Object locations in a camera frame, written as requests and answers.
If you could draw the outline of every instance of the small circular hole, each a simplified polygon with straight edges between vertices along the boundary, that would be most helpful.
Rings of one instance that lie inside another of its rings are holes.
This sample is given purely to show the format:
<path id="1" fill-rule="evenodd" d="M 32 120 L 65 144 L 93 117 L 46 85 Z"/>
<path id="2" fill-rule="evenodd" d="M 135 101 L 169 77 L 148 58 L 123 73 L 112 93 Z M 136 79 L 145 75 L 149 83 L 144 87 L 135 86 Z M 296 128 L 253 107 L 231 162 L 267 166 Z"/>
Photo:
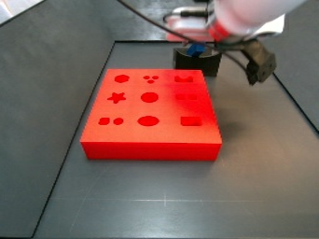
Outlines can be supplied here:
<path id="1" fill-rule="evenodd" d="M 123 118 L 114 118 L 114 120 L 113 120 L 113 124 L 116 124 L 116 125 L 123 124 L 123 122 L 124 122 Z"/>

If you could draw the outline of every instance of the red block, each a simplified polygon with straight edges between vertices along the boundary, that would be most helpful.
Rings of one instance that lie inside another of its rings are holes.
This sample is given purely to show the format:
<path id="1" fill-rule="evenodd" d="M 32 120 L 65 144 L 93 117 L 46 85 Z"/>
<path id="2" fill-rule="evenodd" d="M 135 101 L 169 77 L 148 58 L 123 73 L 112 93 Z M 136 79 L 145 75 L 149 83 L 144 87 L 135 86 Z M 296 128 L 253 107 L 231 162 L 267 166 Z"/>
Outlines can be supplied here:
<path id="1" fill-rule="evenodd" d="M 213 161 L 221 138 L 201 72 L 108 70 L 81 145 L 90 160 Z"/>

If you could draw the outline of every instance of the rectangular hole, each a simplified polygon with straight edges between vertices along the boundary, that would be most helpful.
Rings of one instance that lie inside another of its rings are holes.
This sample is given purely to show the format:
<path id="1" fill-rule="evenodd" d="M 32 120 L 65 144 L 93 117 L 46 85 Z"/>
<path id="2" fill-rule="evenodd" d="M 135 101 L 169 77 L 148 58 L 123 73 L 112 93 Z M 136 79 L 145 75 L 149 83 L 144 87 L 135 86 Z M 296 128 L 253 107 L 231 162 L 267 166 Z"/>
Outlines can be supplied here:
<path id="1" fill-rule="evenodd" d="M 176 99 L 177 99 L 177 100 L 184 100 L 184 94 L 183 94 L 183 93 L 179 93 L 179 94 L 176 95 Z"/>
<path id="2" fill-rule="evenodd" d="M 201 117 L 180 117 L 181 126 L 200 126 Z"/>
<path id="3" fill-rule="evenodd" d="M 189 95 L 188 95 L 188 99 L 189 99 L 191 101 L 195 101 L 195 100 L 197 99 L 197 96 L 196 96 L 195 94 L 189 94 Z"/>

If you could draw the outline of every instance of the circular hole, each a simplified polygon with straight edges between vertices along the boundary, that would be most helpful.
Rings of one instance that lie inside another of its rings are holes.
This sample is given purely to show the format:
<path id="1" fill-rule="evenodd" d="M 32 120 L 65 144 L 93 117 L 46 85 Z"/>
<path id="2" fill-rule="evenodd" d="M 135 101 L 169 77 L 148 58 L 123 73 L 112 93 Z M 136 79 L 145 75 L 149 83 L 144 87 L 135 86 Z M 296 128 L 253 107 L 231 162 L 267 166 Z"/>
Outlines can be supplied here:
<path id="1" fill-rule="evenodd" d="M 159 100 L 159 95 L 153 92 L 147 92 L 140 98 L 145 103 L 153 103 Z"/>
<path id="2" fill-rule="evenodd" d="M 128 81 L 128 79 L 129 79 L 129 76 L 127 75 L 118 75 L 114 77 L 114 81 L 118 83 L 124 83 L 125 81 Z"/>
<path id="3" fill-rule="evenodd" d="M 100 118 L 98 124 L 100 125 L 106 125 L 109 123 L 109 118 Z"/>
<path id="4" fill-rule="evenodd" d="M 143 126 L 155 126 L 156 124 L 159 124 L 159 122 L 160 120 L 153 116 L 144 116 L 137 120 L 137 123 Z"/>
<path id="5" fill-rule="evenodd" d="M 123 118 L 114 118 L 114 120 L 113 120 L 113 123 L 114 123 L 116 125 L 123 124 L 123 122 L 124 122 Z"/>

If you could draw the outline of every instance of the gray table surface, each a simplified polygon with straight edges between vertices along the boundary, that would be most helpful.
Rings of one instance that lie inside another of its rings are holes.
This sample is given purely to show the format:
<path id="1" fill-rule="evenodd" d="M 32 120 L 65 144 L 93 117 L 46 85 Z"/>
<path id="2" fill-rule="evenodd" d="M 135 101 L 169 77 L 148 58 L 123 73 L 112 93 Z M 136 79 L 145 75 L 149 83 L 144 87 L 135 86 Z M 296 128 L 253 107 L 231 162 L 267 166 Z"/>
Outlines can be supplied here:
<path id="1" fill-rule="evenodd" d="M 105 68 L 171 68 L 172 47 L 117 43 Z M 224 58 L 207 84 L 216 162 L 88 161 L 90 98 L 36 237 L 319 236 L 317 134 L 272 77 L 249 87 Z"/>

